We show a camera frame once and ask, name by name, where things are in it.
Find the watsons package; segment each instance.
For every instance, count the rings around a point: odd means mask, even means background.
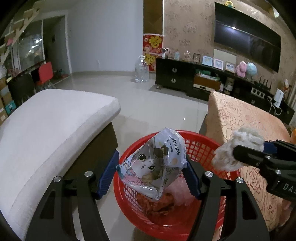
[[[159,200],[187,167],[183,137],[165,128],[117,166],[120,179],[147,197]]]

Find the patterned tablecloth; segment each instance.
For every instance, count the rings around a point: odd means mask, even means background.
[[[220,145],[227,142],[233,131],[242,126],[257,129],[267,141],[278,139],[290,142],[289,133],[278,118],[246,102],[214,91],[209,97],[206,124],[206,136]],[[282,199],[266,191],[266,180],[257,168],[243,167],[239,171],[253,193],[268,229],[274,229],[279,224]]]

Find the white router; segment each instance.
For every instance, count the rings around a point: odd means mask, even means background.
[[[274,100],[275,100],[274,106],[275,107],[279,108],[283,97],[284,97],[284,93],[281,90],[277,89],[276,95],[274,96]]]

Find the metal bolt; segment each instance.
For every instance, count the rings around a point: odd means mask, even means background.
[[[243,183],[244,180],[243,180],[241,177],[238,177],[238,178],[237,178],[237,182],[238,182],[238,183]]]
[[[86,177],[90,177],[90,176],[93,175],[93,172],[92,172],[92,171],[87,171],[87,172],[84,173],[84,175],[85,175]]]
[[[206,175],[207,177],[212,177],[214,174],[213,174],[211,171],[206,171],[206,172],[205,172],[205,175]]]
[[[57,176],[54,178],[54,182],[55,183],[58,183],[62,178],[60,176]]]

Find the tv screen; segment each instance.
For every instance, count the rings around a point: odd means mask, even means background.
[[[281,37],[250,16],[215,2],[216,43],[233,48],[246,57],[279,71]]]

